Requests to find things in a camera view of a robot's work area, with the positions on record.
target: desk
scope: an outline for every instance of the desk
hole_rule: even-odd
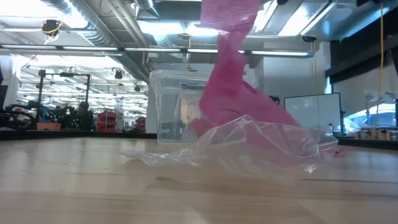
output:
[[[397,223],[398,152],[344,147],[294,184],[148,167],[149,139],[0,142],[1,224]]]

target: window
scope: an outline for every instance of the window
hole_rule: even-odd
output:
[[[369,120],[366,110],[344,118],[346,133],[357,131],[361,128],[372,127],[376,123],[377,106],[369,109]],[[380,128],[396,127],[396,106],[393,104],[382,103],[379,105],[379,121],[377,126]]]

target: plastic storage bin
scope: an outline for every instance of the plastic storage bin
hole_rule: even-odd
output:
[[[157,108],[158,142],[190,142],[187,124],[201,118],[199,100],[210,74],[156,70],[150,73]]]

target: fluorescent light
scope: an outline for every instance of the fluorescent light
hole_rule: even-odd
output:
[[[150,35],[181,34],[184,29],[179,22],[138,21],[141,31]]]
[[[65,50],[92,50],[92,51],[118,51],[117,47],[63,47]]]
[[[91,83],[90,85],[119,86],[119,83]]]
[[[282,52],[282,51],[265,51],[265,50],[253,50],[252,55],[276,55],[276,56],[297,56],[304,57],[309,56],[308,52]]]
[[[19,83],[22,84],[39,84],[40,81],[20,81]],[[76,84],[86,84],[84,82],[74,82],[74,83],[67,83],[67,82],[43,82],[43,85],[54,84],[54,85],[76,85]]]
[[[296,36],[317,16],[328,3],[327,2],[303,2],[292,17],[286,22],[279,32],[280,36]]]
[[[217,54],[217,50],[215,49],[188,49],[188,53],[209,53],[209,54]]]
[[[1,29],[4,32],[39,32],[42,29],[35,29],[35,28],[5,28]]]
[[[76,81],[71,78],[65,78],[65,81],[70,81],[71,83],[76,83]]]
[[[13,45],[13,44],[2,44],[4,49],[27,49],[27,50],[55,50],[56,46],[46,45]]]
[[[18,94],[35,94],[38,95],[39,91],[24,91],[18,90]],[[86,95],[86,93],[81,93],[79,91],[74,92],[62,92],[62,91],[43,91],[43,95],[53,95],[53,96],[77,96],[77,95]],[[112,93],[90,93],[92,97],[101,97],[101,98],[119,98],[120,96],[124,96],[125,98],[133,98],[137,100],[143,100],[143,98],[147,98],[144,94],[131,94],[131,93],[118,93],[117,96],[114,96]]]
[[[208,36],[218,35],[218,30],[197,27],[196,24],[199,24],[199,22],[192,22],[191,24],[189,24],[187,29],[185,30],[185,33],[197,37],[208,37]]]
[[[181,52],[181,49],[162,49],[162,48],[149,48],[149,47],[126,47],[127,52]]]
[[[264,4],[264,10],[257,13],[256,20],[254,21],[254,31],[262,32],[274,14],[278,6],[277,0],[272,0]]]
[[[314,27],[326,14],[328,14],[328,12],[333,9],[333,7],[336,5],[335,2],[332,2],[325,10],[323,10],[323,12],[321,12],[321,14],[319,14],[319,16],[317,16],[311,23],[309,23],[309,25],[303,30],[301,31],[301,35],[306,34],[308,31],[310,31],[310,29],[312,29],[312,27]]]
[[[90,89],[92,90],[92,91],[97,91],[97,93],[104,93],[103,91],[101,91],[101,90],[97,90],[96,88],[94,88],[94,87],[90,87]]]
[[[58,17],[61,12],[40,0],[1,0],[0,15],[18,17]]]

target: pink cloth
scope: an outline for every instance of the pink cloth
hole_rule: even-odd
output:
[[[299,126],[291,115],[267,95],[243,81],[246,60],[238,52],[252,29],[259,0],[203,0],[201,27],[220,30],[217,64],[203,92],[199,107],[208,121],[223,125],[247,114],[257,121]],[[198,128],[209,125],[198,124]]]

